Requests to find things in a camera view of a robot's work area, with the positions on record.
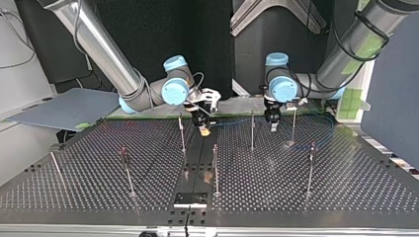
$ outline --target light blue panel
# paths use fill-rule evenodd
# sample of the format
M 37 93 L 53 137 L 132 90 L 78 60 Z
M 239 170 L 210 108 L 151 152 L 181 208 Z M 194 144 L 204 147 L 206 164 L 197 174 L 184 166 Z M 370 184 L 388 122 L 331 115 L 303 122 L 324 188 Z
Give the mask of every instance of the light blue panel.
M 7 118 L 26 124 L 81 131 L 81 123 L 94 124 L 118 107 L 118 94 L 74 88 L 39 106 Z

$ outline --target gray wall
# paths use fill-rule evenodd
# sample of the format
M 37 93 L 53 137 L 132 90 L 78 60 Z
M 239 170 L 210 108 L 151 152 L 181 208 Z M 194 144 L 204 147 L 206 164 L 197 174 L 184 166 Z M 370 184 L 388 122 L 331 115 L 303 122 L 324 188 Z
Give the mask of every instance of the gray wall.
M 379 56 L 362 130 L 419 168 L 419 13 L 408 17 Z

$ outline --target white wall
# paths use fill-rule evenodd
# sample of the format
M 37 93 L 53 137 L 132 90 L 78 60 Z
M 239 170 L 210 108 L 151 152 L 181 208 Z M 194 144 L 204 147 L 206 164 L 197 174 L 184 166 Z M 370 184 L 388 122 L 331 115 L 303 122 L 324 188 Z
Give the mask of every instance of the white wall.
M 0 8 L 18 12 L 13 0 L 1 0 Z M 6 16 L 25 39 L 22 24 L 15 18 Z M 0 67 L 25 61 L 31 55 L 32 52 L 16 38 L 0 17 Z M 0 69 L 0 114 L 51 95 L 45 74 L 36 57 L 25 65 Z
M 18 12 L 13 0 L 0 0 L 0 8 Z M 23 26 L 8 18 L 25 39 Z M 32 52 L 13 34 L 0 17 L 0 67 L 27 60 Z M 35 57 L 28 64 L 0 69 L 0 186 L 40 160 L 57 142 L 55 129 L 4 122 L 26 105 L 50 97 L 52 92 Z

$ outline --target metal frame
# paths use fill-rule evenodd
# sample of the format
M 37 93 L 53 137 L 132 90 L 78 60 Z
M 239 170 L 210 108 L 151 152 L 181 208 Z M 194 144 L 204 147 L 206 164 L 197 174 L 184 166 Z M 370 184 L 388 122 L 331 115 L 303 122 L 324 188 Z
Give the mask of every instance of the metal frame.
M 318 13 L 314 4 L 311 7 L 308 4 L 302 0 L 245 0 L 231 18 L 231 34 L 237 37 L 262 12 L 272 7 L 289 9 L 304 25 L 309 17 L 308 29 L 315 34 L 320 34 L 321 29 L 327 23 Z

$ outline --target vertical post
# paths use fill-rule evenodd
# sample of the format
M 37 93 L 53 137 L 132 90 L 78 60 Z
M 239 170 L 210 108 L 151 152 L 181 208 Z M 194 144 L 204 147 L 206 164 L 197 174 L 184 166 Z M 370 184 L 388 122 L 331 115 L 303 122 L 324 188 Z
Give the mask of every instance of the vertical post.
M 255 129 L 255 112 L 252 111 L 252 145 L 251 145 L 251 150 L 253 151 L 255 148 L 255 136 L 254 136 L 254 129 Z
M 296 104 L 293 104 L 293 130 L 291 133 L 291 140 L 287 142 L 288 146 L 293 146 L 295 144 L 295 122 L 296 122 Z
M 183 133 L 183 125 L 182 125 L 182 113 L 179 114 L 179 129 L 181 130 L 181 137 L 182 137 L 182 152 L 185 154 L 186 153 L 186 148 L 185 148 L 185 136 Z
M 213 146 L 212 154 L 213 154 L 212 165 L 215 171 L 215 196 L 219 197 L 221 193 L 219 192 L 219 187 L 218 187 L 218 146 L 217 145 Z
M 123 163 L 123 167 L 126 170 L 126 176 L 128 178 L 128 182 L 129 182 L 129 188 L 130 188 L 130 196 L 136 197 L 136 193 L 135 190 L 133 189 L 133 184 L 132 184 L 132 178 L 129 172 L 129 157 L 128 157 L 128 152 L 127 152 L 127 148 L 126 146 L 123 146 L 123 148 L 121 149 L 121 160 Z

